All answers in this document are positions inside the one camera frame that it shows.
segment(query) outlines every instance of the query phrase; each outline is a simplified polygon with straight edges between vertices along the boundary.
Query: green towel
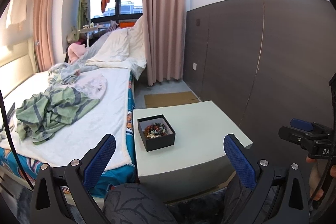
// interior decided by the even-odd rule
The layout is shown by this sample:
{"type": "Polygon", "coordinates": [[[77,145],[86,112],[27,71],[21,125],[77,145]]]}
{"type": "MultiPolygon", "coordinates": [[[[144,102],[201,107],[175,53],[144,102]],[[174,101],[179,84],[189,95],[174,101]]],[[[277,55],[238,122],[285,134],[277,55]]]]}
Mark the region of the green towel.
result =
{"type": "MultiPolygon", "coordinates": [[[[79,0],[77,12],[77,31],[83,29],[84,25],[90,24],[90,10],[88,9],[89,0],[79,0]]],[[[79,40],[80,34],[77,32],[76,39],[79,40]]]]}
{"type": "Polygon", "coordinates": [[[35,145],[51,139],[65,125],[71,125],[93,109],[100,99],[91,99],[75,88],[53,88],[34,94],[16,110],[21,140],[32,138],[35,145]]]}

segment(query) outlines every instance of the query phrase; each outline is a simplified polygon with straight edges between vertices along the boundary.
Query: upholstered headboard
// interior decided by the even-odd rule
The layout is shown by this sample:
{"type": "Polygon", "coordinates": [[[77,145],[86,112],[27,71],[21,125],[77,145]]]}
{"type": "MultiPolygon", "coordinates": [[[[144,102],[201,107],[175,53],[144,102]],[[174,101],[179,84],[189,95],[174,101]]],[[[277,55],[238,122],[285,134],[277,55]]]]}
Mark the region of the upholstered headboard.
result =
{"type": "Polygon", "coordinates": [[[37,72],[33,38],[0,47],[0,89],[3,97],[37,72]]]}

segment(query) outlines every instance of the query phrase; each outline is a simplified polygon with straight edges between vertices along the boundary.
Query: pink stuffed toy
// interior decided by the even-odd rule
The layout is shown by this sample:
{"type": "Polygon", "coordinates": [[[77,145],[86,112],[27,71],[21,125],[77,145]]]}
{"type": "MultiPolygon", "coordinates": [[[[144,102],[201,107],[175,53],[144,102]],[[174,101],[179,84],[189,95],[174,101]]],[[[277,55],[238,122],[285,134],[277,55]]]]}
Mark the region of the pink stuffed toy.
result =
{"type": "Polygon", "coordinates": [[[68,55],[70,64],[74,63],[78,60],[83,54],[86,53],[88,49],[85,48],[85,45],[78,45],[77,43],[73,43],[68,48],[68,55]]]}

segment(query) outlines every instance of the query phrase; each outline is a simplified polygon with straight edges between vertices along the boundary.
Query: white nightstand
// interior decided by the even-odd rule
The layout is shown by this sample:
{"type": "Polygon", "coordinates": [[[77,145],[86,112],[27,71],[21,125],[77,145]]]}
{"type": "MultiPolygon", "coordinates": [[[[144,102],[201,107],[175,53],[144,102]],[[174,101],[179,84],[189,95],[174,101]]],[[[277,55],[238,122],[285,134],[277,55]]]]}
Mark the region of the white nightstand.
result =
{"type": "Polygon", "coordinates": [[[225,182],[233,172],[223,140],[234,134],[242,145],[252,141],[212,101],[135,109],[134,140],[141,184],[162,201],[200,193],[225,182]],[[137,119],[163,114],[176,132],[175,144],[147,152],[137,119]]]}

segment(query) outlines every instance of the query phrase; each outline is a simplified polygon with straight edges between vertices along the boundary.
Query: white blanket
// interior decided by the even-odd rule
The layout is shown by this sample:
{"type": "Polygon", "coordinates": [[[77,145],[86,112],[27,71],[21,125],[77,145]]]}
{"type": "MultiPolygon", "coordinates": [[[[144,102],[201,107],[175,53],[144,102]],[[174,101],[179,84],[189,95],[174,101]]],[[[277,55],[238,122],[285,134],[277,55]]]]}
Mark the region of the white blanket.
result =
{"type": "Polygon", "coordinates": [[[139,18],[133,27],[121,30],[128,31],[126,41],[124,40],[125,31],[113,31],[99,52],[94,57],[88,59],[85,65],[100,68],[129,68],[138,80],[147,63],[143,40],[143,17],[139,18]],[[125,56],[126,51],[124,49],[127,48],[127,43],[129,45],[128,57],[121,62],[111,60],[119,57],[120,53],[125,56]]]}
{"type": "MultiPolygon", "coordinates": [[[[95,108],[74,124],[56,132],[51,140],[40,145],[34,145],[29,138],[21,141],[18,134],[12,131],[16,152],[49,163],[52,167],[64,166],[73,159],[81,159],[106,133],[109,133],[115,137],[117,146],[105,170],[132,164],[126,146],[130,70],[98,69],[82,73],[79,79],[85,75],[99,74],[103,74],[108,84],[104,97],[95,108]]],[[[47,79],[47,72],[43,72],[26,80],[5,98],[6,109],[9,109],[13,102],[17,108],[21,106],[23,100],[30,98],[34,93],[44,91],[48,87],[47,79]]],[[[9,149],[8,140],[2,140],[0,147],[9,149]]]]}

